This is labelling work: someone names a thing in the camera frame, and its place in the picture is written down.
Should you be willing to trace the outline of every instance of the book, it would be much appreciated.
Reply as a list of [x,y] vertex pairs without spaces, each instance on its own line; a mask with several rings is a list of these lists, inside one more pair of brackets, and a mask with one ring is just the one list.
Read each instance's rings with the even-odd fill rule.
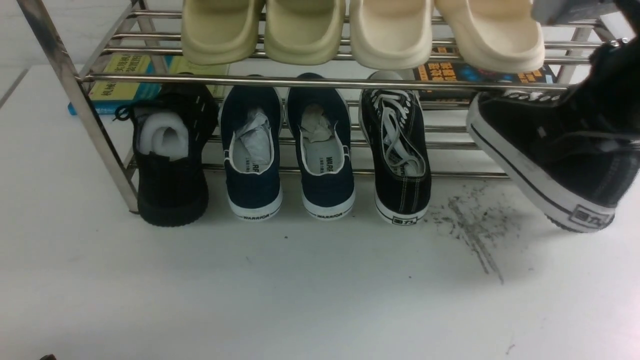
[[[187,61],[182,56],[165,56],[165,61],[170,74],[190,72],[196,75],[227,75],[229,65],[195,65]],[[104,72],[124,74],[153,74],[154,66],[151,57],[148,55],[114,55]],[[117,81],[96,81],[89,91],[96,111],[99,115],[113,115],[121,105],[130,104],[134,101],[152,99],[160,92],[161,84],[153,83],[127,83]],[[214,97],[224,96],[224,86],[207,85],[207,88]],[[72,104],[68,105],[69,113],[76,116],[76,109]]]
[[[457,49],[435,47],[434,53],[456,54]],[[449,61],[428,61],[413,70],[416,80],[420,81],[469,81],[473,83],[546,83],[557,81],[556,75],[548,65],[532,71],[520,74],[507,74],[478,69],[467,63],[453,63]],[[473,90],[420,90],[420,100],[438,102],[462,102],[470,104],[476,95]]]

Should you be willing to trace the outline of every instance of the cream slipper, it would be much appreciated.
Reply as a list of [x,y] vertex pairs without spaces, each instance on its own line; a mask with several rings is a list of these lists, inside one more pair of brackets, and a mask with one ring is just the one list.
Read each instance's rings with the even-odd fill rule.
[[538,70],[545,61],[542,28],[530,0],[436,0],[460,54],[470,65],[498,72]]
[[269,0],[264,50],[281,63],[319,65],[338,53],[344,0]]
[[373,69],[413,69],[429,60],[433,0],[351,0],[351,52]]
[[264,0],[184,0],[182,52],[190,62],[212,65],[253,54]]

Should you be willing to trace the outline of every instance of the canvas shoe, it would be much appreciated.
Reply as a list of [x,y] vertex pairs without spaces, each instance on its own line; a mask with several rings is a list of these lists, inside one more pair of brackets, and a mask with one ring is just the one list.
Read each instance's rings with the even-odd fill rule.
[[587,80],[564,92],[480,93],[471,105],[472,138],[563,229],[606,228],[636,178],[637,50],[637,42],[604,45]]
[[284,110],[274,88],[234,86],[222,107],[220,133],[231,210],[259,222],[282,204],[278,136]]
[[[302,74],[301,79],[321,79]],[[355,202],[349,108],[336,89],[291,88],[287,121],[296,141],[302,199],[311,216],[336,220]]]
[[[402,80],[392,71],[379,71],[369,78]],[[378,213],[390,224],[417,224],[431,198],[431,169],[418,97],[402,90],[364,90],[358,119],[373,154]]]

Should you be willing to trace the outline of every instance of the stainless steel shoe rack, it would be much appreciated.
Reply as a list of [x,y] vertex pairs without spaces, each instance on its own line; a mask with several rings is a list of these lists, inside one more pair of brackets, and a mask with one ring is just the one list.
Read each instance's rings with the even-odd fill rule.
[[[181,55],[178,47],[162,46],[160,41],[180,41],[179,33],[166,33],[156,31],[154,19],[180,19],[180,12],[152,11],[148,9],[147,0],[124,0],[126,9],[116,20],[113,27],[107,32],[96,50],[89,57],[86,65],[79,72],[71,60],[58,31],[53,24],[42,0],[17,0],[25,18],[29,22],[33,33],[40,42],[42,49],[48,57],[60,83],[65,89],[71,103],[75,107],[78,117],[85,127],[95,148],[98,150],[105,166],[117,185],[124,201],[132,212],[137,212],[137,192],[131,181],[135,171],[135,163],[132,153],[123,160],[116,152],[109,135],[107,134],[100,117],[88,97],[91,84],[98,80],[129,81],[137,83],[169,83],[191,82],[207,85],[252,85],[252,86],[316,86],[332,88],[392,88],[401,90],[557,90],[566,88],[566,84],[573,76],[577,65],[588,65],[589,60],[582,56],[585,50],[597,48],[600,42],[588,42],[589,35],[595,31],[602,41],[615,40],[615,36],[609,31],[611,26],[604,18],[595,20],[583,20],[562,25],[575,28],[572,41],[546,42],[547,49],[566,51],[564,56],[549,56],[546,64],[560,65],[559,84],[509,84],[509,83],[439,83],[423,81],[376,81],[366,79],[318,79],[302,80],[296,78],[246,78],[242,76],[196,76],[196,75],[169,75],[163,55]],[[135,24],[140,31],[131,31]],[[434,25],[446,25],[443,18],[434,17]],[[123,40],[143,40],[145,46],[123,46]],[[450,38],[434,39],[434,45],[441,47],[455,47],[455,40]],[[348,46],[349,39],[343,38],[342,45]],[[105,73],[104,68],[112,54],[147,54],[151,55],[156,74],[126,75]],[[264,51],[257,49],[251,58],[266,59]],[[459,56],[451,54],[433,54],[432,59],[443,61],[462,61]],[[351,53],[339,53],[335,60],[352,60]],[[357,102],[348,102],[349,106],[358,106]],[[460,109],[466,106],[460,103],[422,102],[424,109]],[[462,126],[426,126],[427,133],[466,133]],[[211,142],[220,142],[218,136],[214,136]],[[282,145],[293,145],[293,140],[283,139]],[[362,140],[355,140],[354,147],[366,147]],[[478,151],[472,142],[429,142],[428,149],[468,150]],[[207,164],[206,170],[220,171],[220,164]],[[297,168],[281,168],[282,173],[297,173]],[[372,175],[368,169],[355,170],[357,175]],[[434,172],[434,178],[453,179],[480,179],[503,180],[506,174],[487,172]]]

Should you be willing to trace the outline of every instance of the black shoe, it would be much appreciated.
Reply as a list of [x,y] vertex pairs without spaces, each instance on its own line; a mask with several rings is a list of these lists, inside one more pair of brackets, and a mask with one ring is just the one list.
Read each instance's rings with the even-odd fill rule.
[[[402,80],[392,71],[369,77]],[[364,90],[360,127],[371,146],[376,173],[376,207],[394,225],[415,225],[427,213],[431,169],[420,101],[413,92]]]
[[481,93],[467,118],[472,138],[558,226],[607,227],[640,166],[637,48],[607,44],[591,74],[565,92]]
[[[302,79],[321,79],[302,74]],[[296,140],[305,208],[320,220],[346,216],[356,198],[349,108],[336,89],[291,88],[287,121]]]
[[209,203],[202,149],[218,125],[207,87],[165,84],[155,99],[119,107],[116,118],[133,122],[142,219],[166,227],[198,220]]
[[282,204],[278,136],[284,110],[280,96],[274,88],[234,86],[221,114],[231,210],[246,221],[267,220]]

